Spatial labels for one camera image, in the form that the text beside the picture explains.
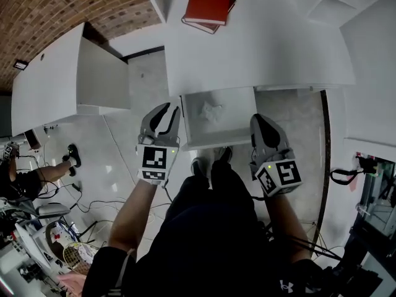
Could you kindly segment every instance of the white tile floor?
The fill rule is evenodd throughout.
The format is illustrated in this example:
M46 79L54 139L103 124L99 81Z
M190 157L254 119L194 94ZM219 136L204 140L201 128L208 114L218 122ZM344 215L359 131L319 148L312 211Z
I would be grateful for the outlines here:
M131 111L122 111L102 116L84 116L71 124L60 124L50 130L51 136L45 146L45 161L50 165L59 163L66 153L67 145L77 144L82 166L75 178L65 177L64 184L78 182L83 196L80 204L88 206L93 200L123 201L127 198L137 181L138 169L135 145L140 123L145 114L164 102L171 102L168 116L160 126L168 125L171 109L179 104L179 98L170 98L166 81L164 52L141 56L129 61ZM298 96L297 91L277 91L256 93L257 110L278 122L286 131L291 146L299 162L299 170L304 184L289 195L292 206L307 230L310 223L317 220L324 175L324 124L321 97L318 93ZM181 146L186 143L184 121L179 128ZM248 163L251 157L249 145L239 145L234 149L231 164L241 175L249 192L261 196L260 187L252 182ZM21 154L28 154L26 148ZM44 150L36 153L40 166L43 166ZM178 193L184 179L190 173L191 160L196 152L180 152L170 175L168 190L172 198ZM30 168L29 159L20 159L19 168ZM37 204L50 201L61 202L71 207L79 193L71 186L68 191L62 188L51 200L36 200ZM158 189L153 205L169 202L164 190ZM72 209L69 221L74 221L83 230L95 220L114 220L120 203L94 203L89 213L82 213L77 207ZM150 248L152 240L162 224L167 205L152 209L144 239L139 248L139 256ZM267 219L263 202L256 202L256 212L260 219ZM108 239L111 223L103 222L96 226L91 238L95 245L101 246Z

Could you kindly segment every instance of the open drawer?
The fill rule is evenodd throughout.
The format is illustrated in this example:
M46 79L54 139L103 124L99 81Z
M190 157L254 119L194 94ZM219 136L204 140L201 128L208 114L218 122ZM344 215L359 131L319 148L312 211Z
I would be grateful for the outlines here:
M182 150L250 143L250 118L257 113L253 87L181 96L187 144Z

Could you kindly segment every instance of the brick ceiling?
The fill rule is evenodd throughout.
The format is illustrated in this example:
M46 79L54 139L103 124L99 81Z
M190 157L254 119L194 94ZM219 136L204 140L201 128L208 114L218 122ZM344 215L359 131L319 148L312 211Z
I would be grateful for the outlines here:
M16 59L31 61L82 22L101 44L160 19L149 0L0 0L0 92L12 91Z

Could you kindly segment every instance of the shoe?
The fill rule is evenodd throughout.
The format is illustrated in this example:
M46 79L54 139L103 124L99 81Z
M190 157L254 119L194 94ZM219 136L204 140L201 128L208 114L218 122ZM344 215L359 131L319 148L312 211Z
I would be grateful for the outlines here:
M80 155L79 155L79 151L77 149L77 147L75 146L75 144L71 144L67 147L68 151L69 151L69 156L74 158L75 161L77 162L75 167L80 167L81 166L81 159L80 159Z
M75 176L75 168L72 166L69 168L70 174L69 176L74 177Z
M222 147L218 151L217 160L229 163L233 158L233 148L230 146Z
M206 177L206 167L205 160L202 157L195 157L191 162L191 173L194 176L204 176Z

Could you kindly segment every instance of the red book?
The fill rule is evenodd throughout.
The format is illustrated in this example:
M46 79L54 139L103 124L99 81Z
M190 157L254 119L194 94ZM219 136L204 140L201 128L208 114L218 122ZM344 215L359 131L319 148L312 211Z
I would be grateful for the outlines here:
M236 0L230 0L230 4L228 6L228 13L232 10L235 5ZM194 22L187 22L185 16L181 18L181 21L184 24L190 25L192 27L198 28L199 30L205 31L209 34L214 34L220 27L219 24L205 24L205 23L194 23Z
M186 22L225 25L230 0L189 0Z

